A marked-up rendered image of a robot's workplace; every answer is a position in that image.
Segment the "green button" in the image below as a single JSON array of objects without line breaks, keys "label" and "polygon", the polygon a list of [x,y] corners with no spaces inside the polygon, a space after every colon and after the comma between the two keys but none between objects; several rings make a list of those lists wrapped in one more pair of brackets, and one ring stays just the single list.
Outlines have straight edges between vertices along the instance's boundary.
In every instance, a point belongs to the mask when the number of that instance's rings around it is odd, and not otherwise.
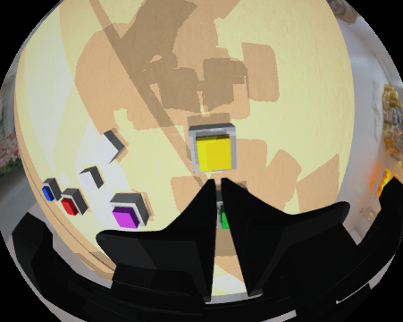
[{"label": "green button", "polygon": [[223,208],[222,203],[222,191],[216,191],[216,207],[218,208],[218,225],[222,226],[222,229],[229,229],[229,223],[227,223],[226,215],[223,213],[225,208]]}]

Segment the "yellow button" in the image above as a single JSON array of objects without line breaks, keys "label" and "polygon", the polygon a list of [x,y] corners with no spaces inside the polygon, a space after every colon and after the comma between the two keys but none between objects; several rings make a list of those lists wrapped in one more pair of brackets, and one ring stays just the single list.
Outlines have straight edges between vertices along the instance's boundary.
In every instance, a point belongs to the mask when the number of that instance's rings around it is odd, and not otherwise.
[{"label": "yellow button", "polygon": [[193,173],[237,169],[237,133],[232,123],[194,125],[189,128]]}]

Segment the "blue button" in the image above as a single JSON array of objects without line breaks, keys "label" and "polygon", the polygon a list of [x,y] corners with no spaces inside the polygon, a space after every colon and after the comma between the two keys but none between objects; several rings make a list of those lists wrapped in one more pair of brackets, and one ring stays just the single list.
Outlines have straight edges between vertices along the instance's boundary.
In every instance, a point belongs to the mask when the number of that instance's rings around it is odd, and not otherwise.
[{"label": "blue button", "polygon": [[59,187],[57,185],[57,180],[47,178],[43,182],[43,189],[41,189],[44,193],[44,196],[48,201],[57,201],[58,199],[61,198],[61,190],[59,190]]}]

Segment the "red button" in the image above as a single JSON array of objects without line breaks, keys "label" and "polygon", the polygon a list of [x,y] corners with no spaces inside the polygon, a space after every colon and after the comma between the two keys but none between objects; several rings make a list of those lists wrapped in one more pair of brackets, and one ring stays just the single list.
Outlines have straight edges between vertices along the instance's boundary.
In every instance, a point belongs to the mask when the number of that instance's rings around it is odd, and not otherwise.
[{"label": "red button", "polygon": [[68,215],[76,216],[77,214],[82,216],[88,210],[86,201],[83,200],[79,189],[69,189],[68,187],[68,189],[61,193],[61,196],[63,198],[62,205],[66,212],[68,212]]}]

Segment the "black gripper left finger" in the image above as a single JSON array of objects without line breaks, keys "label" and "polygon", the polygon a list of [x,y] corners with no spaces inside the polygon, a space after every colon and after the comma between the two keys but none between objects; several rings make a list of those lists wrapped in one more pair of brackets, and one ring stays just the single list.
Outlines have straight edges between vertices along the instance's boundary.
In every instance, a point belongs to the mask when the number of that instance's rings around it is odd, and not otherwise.
[{"label": "black gripper left finger", "polygon": [[215,228],[218,225],[214,179],[207,179],[179,217],[157,232],[102,230],[98,246],[114,264],[190,272],[204,301],[212,301]]}]

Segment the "purple button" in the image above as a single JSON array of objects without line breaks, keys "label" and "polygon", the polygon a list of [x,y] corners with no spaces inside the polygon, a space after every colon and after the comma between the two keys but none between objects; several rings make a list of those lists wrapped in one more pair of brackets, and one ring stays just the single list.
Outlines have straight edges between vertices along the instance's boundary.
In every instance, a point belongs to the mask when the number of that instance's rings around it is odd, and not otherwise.
[{"label": "purple button", "polygon": [[140,193],[115,193],[109,204],[119,226],[137,229],[147,225],[150,217]]}]

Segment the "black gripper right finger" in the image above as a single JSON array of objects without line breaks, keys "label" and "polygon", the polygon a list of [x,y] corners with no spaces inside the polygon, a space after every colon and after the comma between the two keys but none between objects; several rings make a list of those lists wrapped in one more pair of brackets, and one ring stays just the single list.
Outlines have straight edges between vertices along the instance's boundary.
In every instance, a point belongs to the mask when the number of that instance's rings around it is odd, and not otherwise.
[{"label": "black gripper right finger", "polygon": [[338,223],[343,225],[350,210],[350,204],[343,200],[329,207],[288,215],[229,178],[220,179],[220,185],[223,213],[229,223],[248,297],[264,293],[262,286],[291,244],[326,232]]}]

